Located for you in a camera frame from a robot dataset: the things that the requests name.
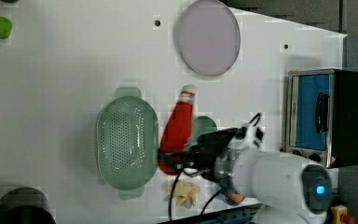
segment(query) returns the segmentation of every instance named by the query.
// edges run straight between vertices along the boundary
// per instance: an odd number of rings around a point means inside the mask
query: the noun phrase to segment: green oval strainer
[[[158,119],[136,88],[119,88],[97,121],[97,160],[103,179],[121,190],[138,189],[157,170]]]

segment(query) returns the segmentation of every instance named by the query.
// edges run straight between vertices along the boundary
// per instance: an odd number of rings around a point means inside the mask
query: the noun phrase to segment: black wire
[[[251,121],[249,121],[249,123],[252,123],[253,121],[255,121],[257,119],[257,121],[254,124],[254,127],[257,125],[258,121],[260,121],[261,118],[261,113],[257,113],[252,119]]]
[[[179,176],[182,172],[180,172],[176,178],[175,181],[173,181],[173,185],[172,185],[172,189],[171,189],[171,195],[170,195],[170,202],[168,203],[168,217],[170,217],[170,221],[172,221],[172,197],[173,197],[173,192],[175,191],[175,187],[176,184],[178,183],[179,180]]]
[[[204,205],[204,207],[202,208],[202,211],[201,211],[200,216],[203,215],[203,213],[205,212],[206,207],[208,207],[208,204],[211,203],[212,200],[213,200],[215,197],[217,197],[221,192],[222,192],[221,189],[218,190],[218,191],[209,199],[209,201],[208,201],[208,202]]]

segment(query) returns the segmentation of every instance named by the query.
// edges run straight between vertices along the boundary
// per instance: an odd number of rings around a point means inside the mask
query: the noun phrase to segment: screw hole
[[[156,21],[155,21],[155,25],[156,25],[156,26],[160,26],[160,25],[161,25],[161,21],[156,20]]]

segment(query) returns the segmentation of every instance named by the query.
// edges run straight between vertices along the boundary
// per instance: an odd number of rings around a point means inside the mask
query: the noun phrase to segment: black toaster oven
[[[358,164],[358,73],[289,72],[285,151],[327,168]]]

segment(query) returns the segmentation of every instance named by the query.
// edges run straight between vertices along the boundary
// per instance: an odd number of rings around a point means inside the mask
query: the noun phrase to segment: red ketchup bottle
[[[191,124],[193,119],[193,103],[197,88],[186,85],[182,88],[178,102],[173,110],[164,134],[161,138],[159,149],[162,152],[183,152],[191,136]],[[163,161],[158,161],[159,168],[167,175],[178,175]]]

